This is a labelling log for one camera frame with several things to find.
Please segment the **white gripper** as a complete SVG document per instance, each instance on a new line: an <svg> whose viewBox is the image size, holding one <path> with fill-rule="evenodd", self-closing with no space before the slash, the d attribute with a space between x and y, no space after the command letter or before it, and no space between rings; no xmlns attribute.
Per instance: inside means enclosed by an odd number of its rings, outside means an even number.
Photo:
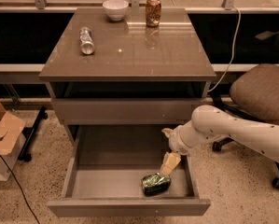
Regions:
<svg viewBox="0 0 279 224"><path fill-rule="evenodd" d="M169 175L181 161L180 155L188 155L195 145L195 131L191 126L179 125L175 129L161 130L169 138L169 147L173 152L166 152L160 167L160 176Z"/></svg>

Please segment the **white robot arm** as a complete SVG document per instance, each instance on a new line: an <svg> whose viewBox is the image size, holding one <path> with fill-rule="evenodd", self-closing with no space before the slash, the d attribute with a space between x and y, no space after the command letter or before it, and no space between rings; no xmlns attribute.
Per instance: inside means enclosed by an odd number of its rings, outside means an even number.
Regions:
<svg viewBox="0 0 279 224"><path fill-rule="evenodd" d="M160 176L169 175L196 145L230 138L265 157L279 163L279 125L235 118L211 105L197 107L191 120L174 129L164 128L169 139L170 153L166 153Z"/></svg>

